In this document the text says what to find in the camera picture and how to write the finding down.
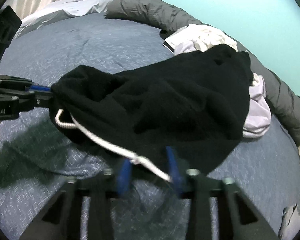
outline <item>mattress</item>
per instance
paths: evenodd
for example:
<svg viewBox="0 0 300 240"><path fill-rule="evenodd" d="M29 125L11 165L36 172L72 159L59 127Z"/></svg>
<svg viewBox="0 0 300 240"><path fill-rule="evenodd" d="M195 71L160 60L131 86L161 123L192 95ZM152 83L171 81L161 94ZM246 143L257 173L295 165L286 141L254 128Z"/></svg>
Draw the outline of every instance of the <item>mattress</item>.
<svg viewBox="0 0 300 240"><path fill-rule="evenodd" d="M12 41L0 74L30 78L50 86L78 65L108 73L135 69L173 55L162 46L160 29L104 13L62 20ZM93 176L107 164L84 145L78 146L50 122L48 109L36 108L0 125L0 228L17 240L67 176ZM233 177L278 233L282 212L300 206L298 148L272 116L259 140L245 139L209 174ZM82 210L86 239L89 199ZM179 200L159 178L133 181L122 199L112 200L116 239L185 239L190 201ZM211 200L213 239L218 239L215 199Z"/></svg>

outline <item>black garment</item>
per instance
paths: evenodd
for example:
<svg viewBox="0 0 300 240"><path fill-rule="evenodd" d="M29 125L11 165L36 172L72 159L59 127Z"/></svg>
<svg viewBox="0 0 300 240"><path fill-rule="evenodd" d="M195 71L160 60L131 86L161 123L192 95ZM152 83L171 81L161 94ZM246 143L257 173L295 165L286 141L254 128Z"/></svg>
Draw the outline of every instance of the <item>black garment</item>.
<svg viewBox="0 0 300 240"><path fill-rule="evenodd" d="M248 53L225 44L113 75L79 66L52 85L58 105L50 107L50 117L55 123L62 108L61 121L72 122L70 112L95 135L163 171L165 147L172 146L208 173L242 138L252 79ZM58 129L74 142L90 141L79 130ZM91 145L106 160L117 156Z"/></svg>

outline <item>bed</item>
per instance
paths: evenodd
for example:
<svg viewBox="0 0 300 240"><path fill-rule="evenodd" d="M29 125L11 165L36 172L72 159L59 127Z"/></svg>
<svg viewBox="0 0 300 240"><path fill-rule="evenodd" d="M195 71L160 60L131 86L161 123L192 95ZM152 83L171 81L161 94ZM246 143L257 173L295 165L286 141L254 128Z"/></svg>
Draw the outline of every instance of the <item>bed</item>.
<svg viewBox="0 0 300 240"><path fill-rule="evenodd" d="M130 20L107 19L104 12L42 26L13 40L0 74L50 86L78 65L108 73L168 59L161 29ZM36 108L0 125L0 228L19 239L34 216L68 176L93 176L107 167L85 146L72 143ZM300 207L300 158L293 138L273 115L260 139L245 139L209 177L233 177L276 234L286 207ZM86 239L89 199L82 210ZM116 239L184 239L189 200L179 200L160 179L133 182L125 198L112 200ZM213 239L218 239L216 201L211 200Z"/></svg>

